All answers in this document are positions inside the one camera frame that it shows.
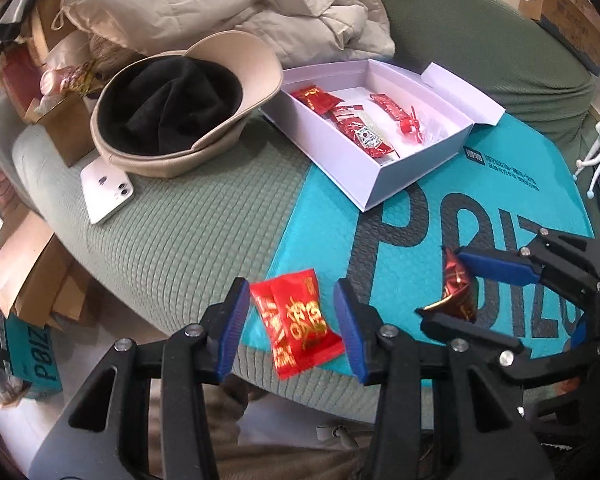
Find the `metal screw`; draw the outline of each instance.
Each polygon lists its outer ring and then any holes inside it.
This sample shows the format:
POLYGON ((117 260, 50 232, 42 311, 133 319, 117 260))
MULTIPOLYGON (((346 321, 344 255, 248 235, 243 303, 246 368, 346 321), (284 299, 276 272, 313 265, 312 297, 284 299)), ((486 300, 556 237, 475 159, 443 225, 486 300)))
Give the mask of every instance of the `metal screw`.
POLYGON ((114 344, 113 348, 115 348, 118 352, 126 352, 133 346, 134 342, 131 341, 128 337, 123 337, 122 339, 118 339, 114 344))
POLYGON ((514 358, 515 355, 513 355, 511 350, 505 350, 502 354, 500 354, 500 365, 505 367, 511 366, 514 358))
POLYGON ((184 329, 184 335, 187 337, 199 337, 205 333, 205 329, 202 325, 197 323, 187 325, 184 329))
POLYGON ((466 352, 469 349, 469 343, 464 339, 453 339, 451 342, 451 348, 453 348, 456 352, 466 352))
POLYGON ((378 332, 382 337, 392 338, 398 335, 399 330, 395 325, 382 325, 378 332))

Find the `cardboard box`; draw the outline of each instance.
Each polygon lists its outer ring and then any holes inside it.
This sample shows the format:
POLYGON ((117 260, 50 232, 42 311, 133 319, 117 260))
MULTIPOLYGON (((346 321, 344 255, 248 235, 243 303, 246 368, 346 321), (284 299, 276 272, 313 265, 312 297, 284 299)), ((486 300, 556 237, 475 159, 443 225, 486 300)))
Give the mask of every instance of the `cardboard box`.
POLYGON ((13 234, 13 232, 22 223, 30 209, 22 203, 22 200, 16 195, 7 204, 2 212, 2 226, 0 227, 0 249, 13 234))
POLYGON ((58 12, 60 12, 60 0, 36 0, 34 7, 31 9, 29 50, 31 51, 31 57, 38 66, 45 62, 46 56, 53 47, 74 30, 77 30, 75 25, 66 18, 62 21, 62 27, 54 30, 52 25, 58 12))
POLYGON ((30 325, 13 312, 1 322, 4 330, 0 332, 6 337, 9 353, 9 372, 31 383, 24 396, 40 399, 62 391, 49 329, 30 325))
POLYGON ((89 271, 77 261, 72 261, 54 300, 52 312, 72 321, 88 324, 86 299, 90 285, 89 271))
POLYGON ((0 310, 43 328, 72 257, 33 211, 0 249, 0 310))
POLYGON ((91 128, 90 112, 78 94, 69 94, 43 116, 33 110, 39 102, 33 101, 25 120, 45 127, 56 150, 67 166, 72 166, 95 149, 91 128))
POLYGON ((600 75, 600 16, 589 0, 520 0, 518 9, 600 75))
POLYGON ((262 111, 360 211, 373 208, 455 156, 475 122, 496 124, 504 113, 500 105, 437 65, 419 76, 374 60, 285 70, 282 90, 262 111), (380 162, 371 158, 333 121, 291 97, 291 92, 312 84, 344 99, 343 105, 362 104, 399 158, 383 157, 380 162), (369 99, 370 92, 387 94, 405 110, 414 106, 429 133, 437 131, 438 140, 428 146, 405 141, 398 124, 369 99))

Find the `wrapped candy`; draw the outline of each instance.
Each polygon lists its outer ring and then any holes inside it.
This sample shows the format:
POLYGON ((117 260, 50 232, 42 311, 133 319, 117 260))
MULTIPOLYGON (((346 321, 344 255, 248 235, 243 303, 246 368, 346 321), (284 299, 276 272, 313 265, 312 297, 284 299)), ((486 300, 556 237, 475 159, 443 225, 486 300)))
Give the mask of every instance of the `wrapped candy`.
POLYGON ((91 60, 75 66, 73 70, 64 74, 60 83, 61 92, 76 92, 85 96, 90 92, 94 79, 93 67, 95 61, 91 60))
POLYGON ((330 112, 342 102, 342 99, 339 97, 327 94, 327 92, 318 88, 316 85, 291 92, 291 95, 299 101, 302 101, 318 115, 324 115, 330 112))
POLYGON ((442 298, 416 309, 420 316, 441 312, 449 316, 475 322, 478 314, 478 281, 465 269, 452 250, 442 247, 442 298))
POLYGON ((424 142, 424 137, 420 130, 420 121, 416 117, 416 110, 413 106, 411 107, 411 114, 408 114, 393 99, 385 94, 371 94, 369 97, 382 110, 387 112, 394 121, 398 121, 400 131, 403 134, 413 136, 419 144, 424 142))
POLYGON ((372 158, 380 158, 394 150, 382 138, 378 127, 365 113, 362 105, 336 106, 332 115, 338 129, 372 158))
POLYGON ((313 269, 253 283, 250 290, 281 380, 344 352, 342 339, 328 327, 320 311, 318 280, 313 269))

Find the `beige jacket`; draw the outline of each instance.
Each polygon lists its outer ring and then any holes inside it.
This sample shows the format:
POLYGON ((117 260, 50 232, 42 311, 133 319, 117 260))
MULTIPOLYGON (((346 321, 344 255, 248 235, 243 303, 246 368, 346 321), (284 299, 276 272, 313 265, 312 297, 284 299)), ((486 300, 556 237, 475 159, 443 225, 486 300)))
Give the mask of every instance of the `beige jacket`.
POLYGON ((380 0, 62 0, 62 10, 148 56, 231 29, 263 39, 286 68, 394 54, 380 0))

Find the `red candy packet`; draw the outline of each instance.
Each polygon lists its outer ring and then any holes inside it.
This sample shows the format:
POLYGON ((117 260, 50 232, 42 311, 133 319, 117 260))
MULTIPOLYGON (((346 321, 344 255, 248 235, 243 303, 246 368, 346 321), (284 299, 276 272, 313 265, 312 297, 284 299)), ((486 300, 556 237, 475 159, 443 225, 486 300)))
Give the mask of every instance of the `red candy packet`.
POLYGON ((413 136, 419 143, 424 142, 422 132, 420 131, 420 121, 416 117, 416 110, 411 107, 411 115, 400 108, 393 99, 385 94, 371 94, 369 96, 373 102, 387 112, 394 121, 398 121, 400 131, 406 136, 413 136))
POLYGON ((284 274, 250 285, 281 380, 335 359, 344 343, 320 311, 318 280, 313 269, 284 274))
POLYGON ((421 316, 441 312, 472 323, 478 316, 478 281, 454 252, 442 247, 442 296, 440 301, 416 309, 421 316))
POLYGON ((318 115, 324 115, 330 112, 342 102, 342 99, 339 97, 327 94, 327 92, 318 88, 316 85, 296 90, 295 92, 291 92, 291 95, 299 101, 302 101, 318 115))
POLYGON ((384 142, 362 105, 336 106, 332 115, 338 129, 372 158, 388 155, 394 150, 384 142))

